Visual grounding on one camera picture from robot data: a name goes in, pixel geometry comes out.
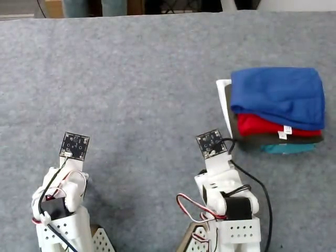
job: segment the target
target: stack of folded clothes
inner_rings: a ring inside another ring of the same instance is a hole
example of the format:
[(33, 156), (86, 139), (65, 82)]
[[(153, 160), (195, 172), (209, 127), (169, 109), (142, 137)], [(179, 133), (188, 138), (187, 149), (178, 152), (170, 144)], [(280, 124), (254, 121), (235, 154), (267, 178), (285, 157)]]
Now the stack of folded clothes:
[(232, 136), (242, 143), (289, 154), (313, 150), (323, 140), (324, 93), (313, 68), (233, 72), (225, 98)]

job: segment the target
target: dark gray cloth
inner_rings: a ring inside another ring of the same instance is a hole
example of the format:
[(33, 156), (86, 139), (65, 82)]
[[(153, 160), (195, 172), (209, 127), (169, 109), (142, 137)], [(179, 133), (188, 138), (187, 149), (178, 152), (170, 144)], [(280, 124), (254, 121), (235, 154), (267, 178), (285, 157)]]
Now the dark gray cloth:
[[(233, 151), (268, 188), (270, 252), (335, 251), (335, 24), (335, 13), (260, 12), (0, 22), (0, 251), (38, 251), (30, 200), (65, 131), (91, 136), (84, 205), (117, 251), (174, 251), (190, 223), (176, 194), (201, 202), (195, 136), (229, 136), (215, 81), (257, 66), (315, 67), (326, 93), (315, 151)], [(259, 199), (263, 248), (265, 196), (241, 179)]]
[(232, 85), (227, 85), (225, 87), (225, 97), (227, 105), (227, 113), (230, 121), (232, 137), (240, 144), (243, 148), (248, 147), (258, 147), (265, 144), (283, 144), (283, 143), (295, 143), (295, 144), (307, 144), (307, 143), (319, 143), (323, 140), (321, 135), (302, 137), (297, 135), (287, 135), (287, 140), (280, 139), (277, 134), (251, 134), (248, 136), (242, 136), (238, 130), (238, 116), (233, 113), (230, 107), (231, 102), (231, 89)]

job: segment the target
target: teal cloth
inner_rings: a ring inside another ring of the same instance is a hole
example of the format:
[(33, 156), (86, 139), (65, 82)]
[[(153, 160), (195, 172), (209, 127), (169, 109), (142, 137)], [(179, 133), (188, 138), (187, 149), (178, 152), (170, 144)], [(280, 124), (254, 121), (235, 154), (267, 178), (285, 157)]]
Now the teal cloth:
[(262, 145), (260, 149), (264, 152), (271, 154), (294, 154), (306, 151), (312, 151), (315, 149), (315, 144), (270, 144)]

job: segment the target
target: black wire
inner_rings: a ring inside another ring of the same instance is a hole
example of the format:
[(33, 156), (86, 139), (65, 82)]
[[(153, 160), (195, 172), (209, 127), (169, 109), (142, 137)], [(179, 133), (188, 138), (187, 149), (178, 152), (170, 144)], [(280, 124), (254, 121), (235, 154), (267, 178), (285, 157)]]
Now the black wire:
[(218, 228), (216, 228), (216, 247), (213, 252), (217, 250), (217, 245), (218, 245)]
[(231, 152), (233, 151), (233, 149), (234, 149), (234, 147), (235, 147), (235, 145), (236, 145), (236, 142), (237, 142), (237, 140), (232, 139), (232, 138), (222, 138), (218, 143), (215, 143), (215, 144), (212, 146), (212, 149), (213, 149), (213, 150), (216, 149), (216, 147), (217, 147), (218, 145), (222, 144), (223, 142), (225, 143), (225, 141), (230, 141), (230, 142), (232, 143), (230, 149), (227, 151), (227, 153), (228, 153), (229, 155), (231, 155)]
[(231, 191), (229, 193), (224, 193), (224, 196), (225, 197), (231, 197), (232, 195), (234, 195), (236, 193), (240, 193), (240, 192), (245, 191), (245, 190), (251, 191), (251, 186), (250, 185), (242, 185), (242, 186), (234, 189), (233, 191)]
[(44, 18), (47, 18), (46, 15), (44, 14), (43, 10), (42, 10), (42, 7), (40, 5), (40, 1), (39, 0), (36, 0), (37, 4), (38, 4), (38, 7), (40, 8), (41, 12), (42, 12), (42, 15), (44, 16)]
[(237, 165), (233, 160), (230, 160), (230, 162), (238, 169), (240, 170), (242, 173), (244, 173), (246, 176), (250, 177), (251, 179), (253, 179), (255, 182), (257, 182), (262, 189), (264, 190), (265, 193), (265, 197), (267, 200), (267, 205), (268, 205), (268, 211), (269, 211), (269, 227), (268, 227), (268, 237), (267, 237), (267, 242), (266, 242), (266, 246), (265, 246), (265, 250), (264, 252), (267, 252), (269, 249), (269, 246), (271, 244), (271, 239), (272, 239), (272, 227), (273, 227), (273, 213), (272, 213), (272, 206), (271, 206), (271, 201), (269, 199), (269, 195), (267, 192), (267, 189), (265, 187), (265, 185), (256, 177), (252, 176), (251, 174), (249, 174), (247, 171), (245, 171), (243, 168), (241, 168), (239, 165)]
[[(68, 161), (68, 157), (66, 157), (64, 159), (64, 162), (62, 164), (62, 166), (60, 167), (60, 169), (58, 169), (58, 171), (53, 175), (53, 177), (51, 178), (51, 180), (49, 181), (49, 183), (47, 184), (46, 188), (43, 190), (42, 194), (41, 194), (41, 197), (40, 199), (38, 200), (38, 211), (40, 214), (43, 214), (44, 215), (44, 211), (42, 209), (42, 200), (43, 198), (46, 196), (46, 193), (48, 191), (48, 189), (50, 188), (51, 184), (53, 183), (53, 181), (55, 180), (55, 178), (57, 177), (57, 175), (59, 174), (59, 172), (64, 168), (65, 164), (67, 163)], [(60, 238), (73, 252), (78, 252), (72, 245), (70, 242), (68, 242), (63, 236), (61, 233), (59, 233), (54, 227), (52, 224), (48, 224), (47, 227), (49, 227), (49, 229), (55, 234), (58, 236), (58, 238)]]
[(53, 175), (53, 177), (52, 177), (51, 180), (49, 181), (48, 185), (47, 185), (46, 188), (43, 190), (43, 192), (42, 192), (42, 194), (41, 194), (41, 197), (40, 197), (40, 199), (38, 200), (38, 211), (39, 211), (40, 214), (43, 214), (43, 215), (44, 215), (44, 213), (43, 213), (44, 211), (43, 211), (43, 209), (42, 209), (42, 207), (41, 207), (42, 200), (43, 200), (44, 196), (46, 196), (46, 193), (47, 193), (49, 187), (51, 186), (52, 182), (53, 182), (53, 181), (55, 180), (55, 178), (57, 177), (58, 173), (64, 168), (64, 166), (65, 166), (65, 164), (67, 163), (68, 159), (69, 159), (68, 157), (66, 157), (66, 158), (64, 159), (64, 163), (62, 164), (61, 168), (60, 168), (60, 169)]
[(54, 227), (52, 224), (48, 224), (47, 227), (49, 227), (49, 229), (55, 234), (58, 236), (58, 238), (60, 238), (67, 246), (68, 248), (70, 248), (73, 252), (78, 252), (74, 247), (73, 245), (71, 245), (70, 242), (68, 242), (63, 236), (61, 233), (59, 233)]

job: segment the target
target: white 3d-printed part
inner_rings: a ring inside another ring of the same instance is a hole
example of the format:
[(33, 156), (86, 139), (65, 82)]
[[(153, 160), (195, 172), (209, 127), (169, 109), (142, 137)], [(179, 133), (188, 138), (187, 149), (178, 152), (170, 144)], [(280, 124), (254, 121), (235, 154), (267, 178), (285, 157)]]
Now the white 3d-printed part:
[(92, 241), (95, 252), (115, 252), (109, 237), (103, 228), (98, 228)]
[[(199, 236), (203, 237), (205, 240), (208, 239), (207, 232), (204, 227), (197, 227), (195, 232)], [(208, 243), (200, 243), (198, 240), (195, 240), (191, 237), (190, 242), (187, 245), (185, 252), (207, 252)]]

